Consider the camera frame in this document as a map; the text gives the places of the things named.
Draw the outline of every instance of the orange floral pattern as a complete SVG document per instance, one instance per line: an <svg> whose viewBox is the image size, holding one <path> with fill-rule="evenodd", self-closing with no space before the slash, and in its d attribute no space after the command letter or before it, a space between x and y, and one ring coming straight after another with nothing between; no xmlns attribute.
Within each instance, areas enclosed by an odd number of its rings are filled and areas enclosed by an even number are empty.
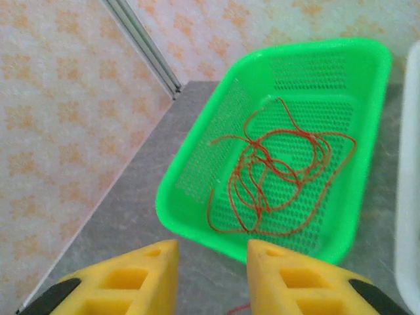
<svg viewBox="0 0 420 315"><path fill-rule="evenodd" d="M14 314L171 97L100 0L0 0L0 31L0 314Z"/></svg>
<svg viewBox="0 0 420 315"><path fill-rule="evenodd" d="M420 4L414 0L127 2L182 83L220 80L255 49L334 37L369 37L405 56L420 30ZM401 82L401 64L395 63L391 81Z"/></svg>

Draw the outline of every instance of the white container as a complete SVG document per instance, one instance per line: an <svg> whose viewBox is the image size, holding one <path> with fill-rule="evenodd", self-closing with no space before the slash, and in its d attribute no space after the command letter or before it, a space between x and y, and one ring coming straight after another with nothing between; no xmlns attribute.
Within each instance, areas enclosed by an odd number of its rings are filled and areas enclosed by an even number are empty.
<svg viewBox="0 0 420 315"><path fill-rule="evenodd" d="M408 308L420 315L420 41L408 54L396 203L395 279Z"/></svg>

